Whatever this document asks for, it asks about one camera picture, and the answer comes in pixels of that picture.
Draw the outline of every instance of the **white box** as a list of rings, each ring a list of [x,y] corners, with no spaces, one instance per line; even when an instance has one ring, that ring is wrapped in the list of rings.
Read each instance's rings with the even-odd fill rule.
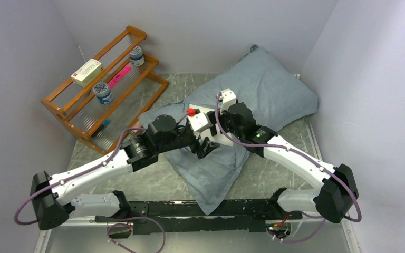
[[[75,83],[86,87],[95,77],[102,73],[103,64],[97,60],[90,59],[81,68],[71,75]]]

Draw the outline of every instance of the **pink highlighter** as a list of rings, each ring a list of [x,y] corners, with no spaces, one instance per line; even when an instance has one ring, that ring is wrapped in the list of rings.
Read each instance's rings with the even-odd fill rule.
[[[108,83],[109,88],[112,89],[130,70],[131,67],[129,65],[123,67],[122,70]]]

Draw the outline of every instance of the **wooden shelf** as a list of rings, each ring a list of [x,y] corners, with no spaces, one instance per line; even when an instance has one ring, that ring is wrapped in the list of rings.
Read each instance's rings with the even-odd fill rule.
[[[115,144],[98,144],[98,140],[93,136],[101,124],[114,112],[114,110],[127,98],[127,96],[144,80],[149,78],[161,85],[160,89],[150,99],[150,101],[140,109],[139,113],[129,124],[129,127],[137,122],[138,116],[148,110],[153,102],[168,86],[168,81],[156,76],[152,71],[159,64],[159,61],[153,56],[144,54],[145,63],[141,66],[134,66],[127,57],[128,53],[141,41],[147,38],[144,31],[128,26],[119,36],[113,39],[105,48],[103,48],[93,59],[99,60],[111,48],[118,44],[123,38],[127,37],[129,45],[102,73],[100,73],[85,88],[72,82],[69,78],[53,91],[41,103],[77,138],[89,147],[102,154],[107,154],[115,148]],[[109,81],[126,65],[131,66],[131,70],[120,80],[115,87],[111,89],[114,100],[109,104],[100,104],[94,94],[92,87],[100,82]]]

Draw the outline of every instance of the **white wall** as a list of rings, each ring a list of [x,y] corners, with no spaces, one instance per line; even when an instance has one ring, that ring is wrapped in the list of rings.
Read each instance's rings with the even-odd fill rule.
[[[83,64],[51,1],[0,0],[0,252],[33,252],[37,225],[13,213],[39,171],[66,170],[75,143],[40,103]],[[31,204],[21,219],[33,220]]]
[[[338,0],[54,2],[86,59],[132,25],[148,34],[158,72],[221,72],[255,43],[300,73]]]
[[[405,252],[405,0],[340,0],[301,76],[324,159],[354,171],[361,248]]]

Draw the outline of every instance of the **gray pillow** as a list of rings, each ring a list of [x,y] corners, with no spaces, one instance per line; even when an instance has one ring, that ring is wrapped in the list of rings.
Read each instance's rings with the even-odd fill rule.
[[[263,48],[251,51],[183,101],[145,112],[139,117],[140,122],[148,125],[161,114],[178,119],[189,104],[214,108],[216,94],[227,88],[252,110],[257,124],[275,131],[317,111],[317,96],[310,89]],[[165,157],[184,178],[190,193],[208,215],[223,201],[248,155],[243,147],[235,144],[233,147],[222,145],[201,160],[186,149],[167,152]]]

